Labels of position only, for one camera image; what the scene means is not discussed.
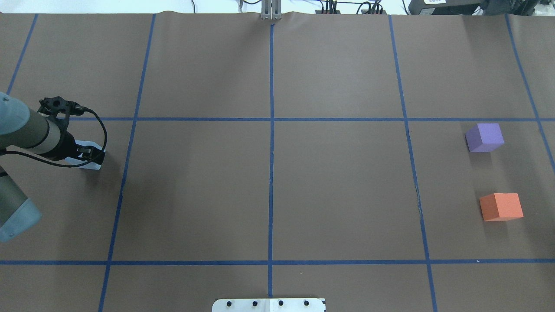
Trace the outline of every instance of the white object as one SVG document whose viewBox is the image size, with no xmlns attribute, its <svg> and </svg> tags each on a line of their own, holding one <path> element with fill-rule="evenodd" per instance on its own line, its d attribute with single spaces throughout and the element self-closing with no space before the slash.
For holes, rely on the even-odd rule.
<svg viewBox="0 0 555 312">
<path fill-rule="evenodd" d="M 534 7 L 534 13 L 532 16 L 555 16 L 555 2 L 552 1 L 550 4 L 537 4 Z"/>
<path fill-rule="evenodd" d="M 420 15 L 432 15 L 436 8 L 426 8 L 420 10 Z"/>
<path fill-rule="evenodd" d="M 424 0 L 425 4 L 440 4 L 440 3 L 447 3 L 446 0 Z"/>
<path fill-rule="evenodd" d="M 262 19 L 281 19 L 281 0 L 262 0 Z"/>
<path fill-rule="evenodd" d="M 326 299 L 219 299 L 212 312 L 325 312 Z"/>
<path fill-rule="evenodd" d="M 95 142 L 91 142 L 91 141 L 78 141 L 75 140 L 75 143 L 82 145 L 82 146 L 94 146 L 98 149 L 101 149 L 102 147 L 100 145 L 98 145 Z M 79 160 L 79 159 L 74 159 L 71 157 L 68 157 L 65 159 L 65 162 L 69 163 L 70 165 L 78 165 L 78 164 L 82 164 L 84 163 L 83 160 Z M 91 169 L 91 170 L 100 170 L 100 168 L 102 167 L 102 165 L 99 165 L 97 163 L 88 163 L 84 166 L 81 166 L 79 168 L 81 169 Z"/>
</svg>

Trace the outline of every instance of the white mounting plate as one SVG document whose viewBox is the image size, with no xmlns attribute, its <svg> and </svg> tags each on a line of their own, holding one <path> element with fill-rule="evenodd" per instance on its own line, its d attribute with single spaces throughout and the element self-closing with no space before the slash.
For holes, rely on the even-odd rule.
<svg viewBox="0 0 555 312">
<path fill-rule="evenodd" d="M 98 145 L 97 143 L 92 142 L 92 141 L 78 141 L 78 140 L 75 140 L 75 143 L 77 143 L 77 144 L 79 144 L 79 145 L 81 145 L 81 146 L 89 146 L 89 145 L 90 145 L 90 146 L 94 146 L 94 147 L 96 147 L 96 148 L 98 148 L 98 149 L 101 149 L 101 148 L 102 148 L 100 145 Z M 74 158 L 71 158 L 71 157 L 67 157 L 67 158 L 65 159 L 65 162 L 68 163 L 68 164 L 70 164 L 70 165 L 78 165 L 78 164 L 84 163 L 85 161 L 79 160 L 79 159 L 74 159 Z M 80 168 L 80 169 L 100 170 L 101 167 L 102 167 L 102 165 L 99 165 L 99 164 L 97 164 L 97 163 L 89 163 L 89 164 L 84 165 L 84 166 L 81 166 L 81 167 L 79 167 L 79 168 Z"/>
<path fill-rule="evenodd" d="M 274 298 L 274 299 L 218 299 L 212 312 L 325 312 L 326 299 Z"/>
<path fill-rule="evenodd" d="M 260 16 L 262 19 L 281 19 L 281 0 L 262 0 Z"/>
</svg>

